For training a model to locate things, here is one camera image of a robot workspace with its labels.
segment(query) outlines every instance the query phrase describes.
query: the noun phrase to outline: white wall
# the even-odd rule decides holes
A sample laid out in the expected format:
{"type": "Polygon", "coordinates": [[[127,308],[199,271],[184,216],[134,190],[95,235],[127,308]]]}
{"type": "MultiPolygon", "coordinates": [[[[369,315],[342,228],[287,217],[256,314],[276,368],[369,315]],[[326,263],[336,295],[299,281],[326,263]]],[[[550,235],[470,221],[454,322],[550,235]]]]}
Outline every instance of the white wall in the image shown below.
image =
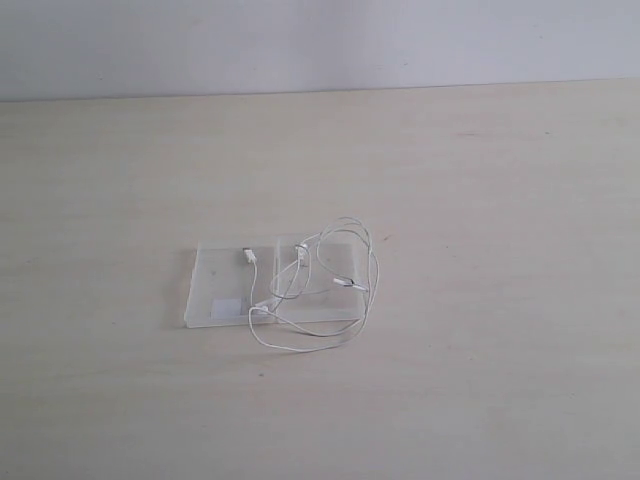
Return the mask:
{"type": "Polygon", "coordinates": [[[4,0],[0,99],[640,75],[637,0],[4,0]]]}

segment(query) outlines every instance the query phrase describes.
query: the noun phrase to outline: white cable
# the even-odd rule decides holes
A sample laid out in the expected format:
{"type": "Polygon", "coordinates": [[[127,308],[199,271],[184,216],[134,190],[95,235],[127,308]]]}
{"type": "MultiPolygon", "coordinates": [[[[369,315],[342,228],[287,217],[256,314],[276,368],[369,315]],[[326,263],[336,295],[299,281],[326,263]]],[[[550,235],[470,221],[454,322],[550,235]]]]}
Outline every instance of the white cable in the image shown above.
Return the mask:
{"type": "Polygon", "coordinates": [[[297,260],[292,262],[291,264],[287,265],[285,268],[283,268],[280,272],[278,272],[273,279],[271,280],[271,282],[269,283],[269,291],[270,293],[273,295],[274,298],[277,298],[278,300],[275,302],[275,305],[272,307],[272,309],[270,310],[267,306],[255,306],[253,304],[253,291],[255,290],[255,286],[256,286],[256,280],[258,278],[258,265],[257,265],[257,261],[253,261],[250,263],[253,263],[253,267],[254,267],[254,276],[253,276],[253,283],[251,285],[251,292],[249,294],[249,303],[251,305],[251,307],[249,308],[249,329],[251,330],[251,334],[253,335],[253,337],[262,345],[266,346],[266,347],[271,347],[271,348],[276,348],[279,350],[286,350],[286,351],[290,351],[290,352],[297,352],[297,353],[308,353],[308,352],[317,352],[320,350],[328,350],[330,348],[336,348],[339,347],[341,345],[344,345],[348,342],[350,342],[351,340],[353,340],[355,337],[357,337],[362,330],[364,329],[366,323],[367,323],[367,319],[369,316],[369,312],[371,310],[371,306],[373,305],[373,301],[375,300],[375,295],[378,289],[378,278],[379,278],[379,264],[378,264],[378,258],[376,257],[374,251],[373,251],[373,240],[371,239],[371,234],[369,233],[369,230],[367,230],[367,228],[363,225],[363,223],[358,220],[357,218],[353,218],[353,217],[340,217],[337,220],[335,220],[334,222],[330,223],[329,225],[327,225],[322,232],[316,234],[316,235],[312,235],[310,237],[305,238],[302,242],[300,242],[299,244],[295,245],[296,248],[296,256],[297,256],[297,260]],[[366,247],[367,249],[367,270],[366,270],[366,285],[358,285],[354,282],[354,280],[352,278],[350,278],[347,275],[341,274],[338,271],[333,270],[332,268],[330,268],[328,265],[326,265],[320,256],[320,247],[322,245],[322,242],[324,242],[328,237],[330,237],[331,235],[334,235],[336,233],[346,233],[346,234],[351,234],[354,235],[355,237],[357,237],[358,240],[360,240],[360,243],[362,243],[362,245],[364,247],[366,247]],[[309,330],[305,327],[302,327],[301,325],[297,324],[296,322],[293,322],[291,320],[288,320],[286,318],[283,318],[282,316],[278,315],[276,313],[277,308],[282,304],[282,302],[284,301],[289,301],[289,300],[295,300],[296,298],[302,296],[302,295],[315,295],[315,294],[319,294],[319,293],[324,293],[329,291],[329,289],[326,290],[320,290],[317,292],[307,292],[306,289],[309,286],[309,282],[311,281],[311,258],[309,255],[309,248],[308,248],[308,243],[311,242],[312,240],[315,241],[315,247],[316,247],[316,257],[317,257],[317,261],[318,264],[327,272],[331,273],[332,275],[335,275],[336,278],[334,279],[334,283],[336,283],[337,285],[339,285],[339,287],[336,288],[353,288],[354,290],[354,294],[361,294],[363,296],[363,300],[364,300],[364,311],[363,314],[360,318],[356,318],[350,321],[350,323],[348,325],[346,325],[345,327],[342,327],[338,330],[335,330],[333,332],[329,332],[329,333],[322,333],[322,332],[315,332],[312,330],[309,330]],[[302,269],[302,262],[303,262],[303,258],[304,258],[304,254],[300,253],[300,250],[303,248],[305,250],[305,253],[309,259],[308,265],[305,267],[308,272],[306,275],[306,280],[304,282],[304,286],[295,294],[289,294],[293,284],[295,283],[298,275],[300,274],[300,270],[302,269]],[[273,284],[274,282],[279,278],[280,275],[282,275],[284,272],[290,270],[291,268],[296,267],[296,270],[291,278],[291,280],[289,281],[287,288],[285,289],[283,294],[277,294],[273,291],[273,284]],[[339,336],[342,335],[346,332],[348,332],[349,330],[351,330],[354,327],[357,327],[353,333],[351,333],[351,336],[345,340],[339,341],[339,342],[335,342],[329,345],[324,345],[324,346],[320,346],[320,347],[314,347],[314,348],[297,348],[297,347],[289,347],[286,345],[276,345],[276,344],[272,344],[272,343],[268,343],[264,340],[262,340],[260,338],[260,336],[256,333],[254,325],[253,325],[253,315],[254,312],[259,313],[260,315],[268,315],[271,316],[277,320],[279,320],[282,323],[285,323],[291,327],[293,327],[294,329],[303,332],[307,335],[312,335],[314,337],[323,337],[323,338],[327,338],[327,337],[335,337],[335,336],[339,336]]]}

